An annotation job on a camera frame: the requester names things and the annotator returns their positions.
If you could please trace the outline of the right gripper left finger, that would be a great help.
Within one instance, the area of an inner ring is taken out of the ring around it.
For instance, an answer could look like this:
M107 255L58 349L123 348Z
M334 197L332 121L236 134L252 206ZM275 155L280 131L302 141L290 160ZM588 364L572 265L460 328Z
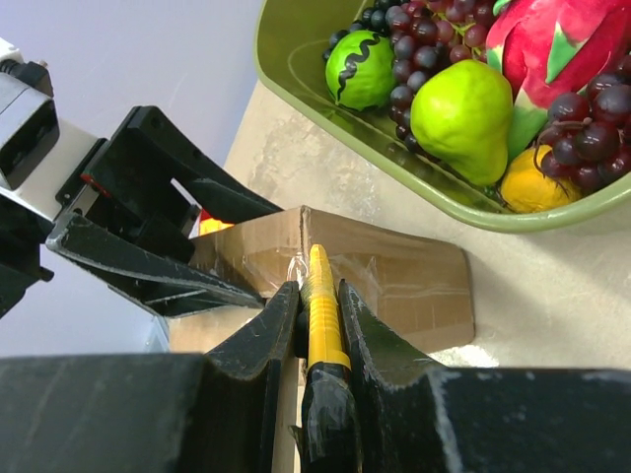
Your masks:
M208 354L203 472L295 469L300 304L298 284L284 283L259 315Z

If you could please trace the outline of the yellow black utility knife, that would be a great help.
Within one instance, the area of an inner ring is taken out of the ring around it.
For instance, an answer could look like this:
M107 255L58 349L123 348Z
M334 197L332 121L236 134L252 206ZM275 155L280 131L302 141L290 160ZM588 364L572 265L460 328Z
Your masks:
M360 472L362 447L351 362L341 308L327 252L310 248L309 270L301 287L306 320L306 383L300 425L289 427L302 472Z

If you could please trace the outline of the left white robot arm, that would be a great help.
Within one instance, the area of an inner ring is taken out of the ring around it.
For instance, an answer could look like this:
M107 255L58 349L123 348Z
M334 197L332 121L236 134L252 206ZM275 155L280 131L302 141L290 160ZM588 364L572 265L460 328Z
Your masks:
M42 247L156 315L261 306L250 286L191 266L188 232L202 211L239 224L276 213L276 205L208 159L158 108L132 108L110 138L84 153L54 199L61 214L51 223L1 202L3 311L34 283L51 280Z

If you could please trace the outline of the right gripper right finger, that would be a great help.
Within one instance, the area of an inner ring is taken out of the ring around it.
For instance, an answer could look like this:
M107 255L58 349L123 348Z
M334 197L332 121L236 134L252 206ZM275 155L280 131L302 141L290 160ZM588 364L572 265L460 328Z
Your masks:
M338 288L365 472L445 472L428 373L439 366L378 319L350 283Z

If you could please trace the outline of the brown cardboard express box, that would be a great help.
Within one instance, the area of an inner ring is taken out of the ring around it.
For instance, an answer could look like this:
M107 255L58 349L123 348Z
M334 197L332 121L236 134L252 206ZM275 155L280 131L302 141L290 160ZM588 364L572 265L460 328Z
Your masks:
M474 334L469 272L458 247L420 236L385 230L330 213L301 207L238 224L194 241L191 266L214 271L231 283L244 283L268 302L286 282L300 290L309 270L313 244L324 246L335 288L350 283L374 315L402 339L432 359L435 351L469 342ZM298 360L297 414L306 383L306 320L296 318L294 350ZM203 472L204 408L201 401L210 378L210 346L198 319L185 322L177 336L189 336L204 353L195 380L197 390L189 411L177 468ZM456 454L446 452L440 434L441 407L436 401L436 430L447 470L458 468Z

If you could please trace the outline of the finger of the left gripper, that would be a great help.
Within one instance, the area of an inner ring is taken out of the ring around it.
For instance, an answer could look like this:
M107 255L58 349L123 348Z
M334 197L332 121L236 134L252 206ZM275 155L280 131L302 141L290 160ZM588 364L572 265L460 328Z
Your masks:
M183 317L221 306L264 306L251 290L142 249L76 213L59 218L45 245L154 315Z
M283 211L221 168L187 180L184 188L214 219L224 223L240 224Z

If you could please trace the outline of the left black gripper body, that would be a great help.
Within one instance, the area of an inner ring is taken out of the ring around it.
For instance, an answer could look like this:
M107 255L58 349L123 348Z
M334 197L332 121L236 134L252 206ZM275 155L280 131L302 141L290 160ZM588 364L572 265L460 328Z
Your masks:
M117 237L159 256L190 256L185 235L195 211L172 184L182 179L161 146L183 136L153 105L134 106L114 134L99 139L55 195L64 210L82 190L98 197L83 214Z

